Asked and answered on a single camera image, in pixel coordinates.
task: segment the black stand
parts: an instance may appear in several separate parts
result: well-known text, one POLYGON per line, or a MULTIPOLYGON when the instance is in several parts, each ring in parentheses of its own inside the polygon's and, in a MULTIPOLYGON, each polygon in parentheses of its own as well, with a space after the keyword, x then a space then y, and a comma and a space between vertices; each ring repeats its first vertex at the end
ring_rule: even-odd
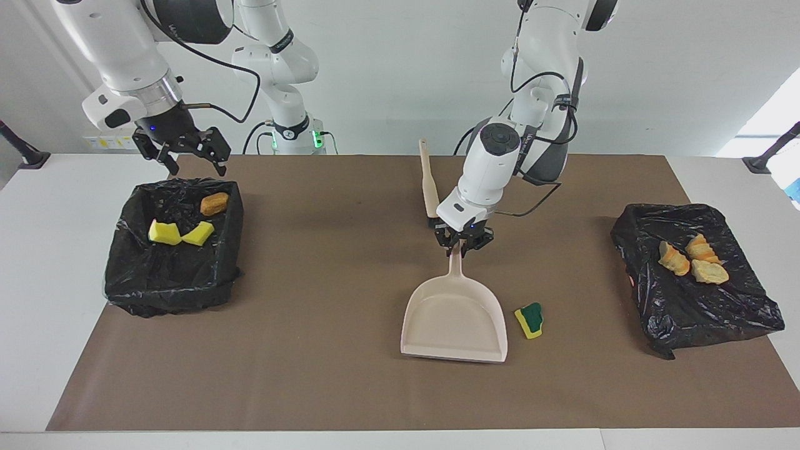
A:
POLYGON ((0 135, 14 146, 15 149, 22 155, 22 163, 19 164, 19 169, 38 169, 45 165, 45 162, 50 157, 50 153, 46 151, 39 151, 36 147, 30 145, 17 136, 6 124, 0 120, 0 135))
POLYGON ((800 122, 795 123, 791 130, 778 138, 778 140, 772 144, 772 147, 767 149, 763 155, 755 157, 749 156, 742 158, 742 161, 744 161, 745 166, 747 166, 747 168, 750 169, 750 171, 754 174, 771 174, 772 172, 770 172, 770 169, 766 168, 766 162, 769 161, 773 156, 777 155, 787 143, 798 137, 798 135, 800 135, 800 122))

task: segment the brown paper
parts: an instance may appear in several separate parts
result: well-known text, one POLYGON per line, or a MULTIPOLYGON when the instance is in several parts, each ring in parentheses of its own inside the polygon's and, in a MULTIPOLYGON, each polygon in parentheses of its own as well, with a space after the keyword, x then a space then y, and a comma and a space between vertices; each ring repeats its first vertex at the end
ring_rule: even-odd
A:
MULTIPOLYGON (((432 158, 444 197, 463 159, 432 158)), ((213 174, 181 158, 181 176, 213 174)), ((609 231, 628 203, 687 202, 662 157, 570 157, 564 187, 464 272, 506 313, 504 364, 400 354, 411 292, 447 271, 414 156, 237 157, 245 225, 230 303, 141 319, 107 306, 48 430, 797 427, 765 338, 646 350, 609 231), (542 337, 513 311, 542 304, 542 337)), ((544 195, 515 179, 501 208, 544 195)))

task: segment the sponge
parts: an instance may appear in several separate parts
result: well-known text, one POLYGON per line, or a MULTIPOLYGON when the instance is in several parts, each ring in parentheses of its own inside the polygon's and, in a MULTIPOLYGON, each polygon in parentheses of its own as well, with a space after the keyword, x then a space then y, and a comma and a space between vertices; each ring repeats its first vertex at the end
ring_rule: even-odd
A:
POLYGON ((525 337, 528 339, 535 339, 542 335, 542 305, 539 303, 531 303, 526 307, 519 308, 514 311, 517 316, 519 324, 522 325, 522 330, 525 332, 525 337))
POLYGON ((192 231, 189 231, 189 233, 184 235, 181 239, 183 239, 185 243, 202 247, 202 245, 206 243, 206 239, 208 239, 213 232, 214 225, 208 222, 200 222, 192 231))
POLYGON ((181 232, 174 223, 160 223, 156 219, 150 224, 147 237, 153 242, 178 245, 181 243, 181 232))

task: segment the dustpan handle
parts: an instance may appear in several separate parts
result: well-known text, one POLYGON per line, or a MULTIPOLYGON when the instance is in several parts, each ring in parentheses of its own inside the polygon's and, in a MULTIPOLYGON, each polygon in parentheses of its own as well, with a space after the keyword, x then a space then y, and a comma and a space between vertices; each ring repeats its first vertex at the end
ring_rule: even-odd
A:
POLYGON ((461 268, 461 260, 461 240, 459 240, 453 245, 453 250, 450 253, 450 271, 447 272, 447 275, 464 276, 464 272, 461 268))

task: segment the black trash bag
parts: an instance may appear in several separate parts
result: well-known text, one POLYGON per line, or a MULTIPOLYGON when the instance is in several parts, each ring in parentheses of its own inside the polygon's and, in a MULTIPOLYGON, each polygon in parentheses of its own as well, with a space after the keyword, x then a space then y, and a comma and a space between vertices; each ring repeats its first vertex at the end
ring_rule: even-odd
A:
POLYGON ((785 325, 778 305, 766 292, 742 249, 716 209, 702 204, 628 205, 611 230, 634 284, 634 299, 650 347, 668 360, 675 348, 748 340, 785 325), (702 233, 730 281, 698 283, 691 272, 677 276, 658 263, 665 240, 684 255, 702 233))
POLYGON ((239 275, 243 214, 236 182, 169 179, 136 186, 122 208, 108 255, 104 291, 109 303, 141 317, 226 303, 239 275), (228 207, 205 217, 200 202, 217 192, 230 196, 228 207), (202 247, 152 243, 148 231, 153 219, 176 223, 182 234, 206 221, 214 233, 202 247))

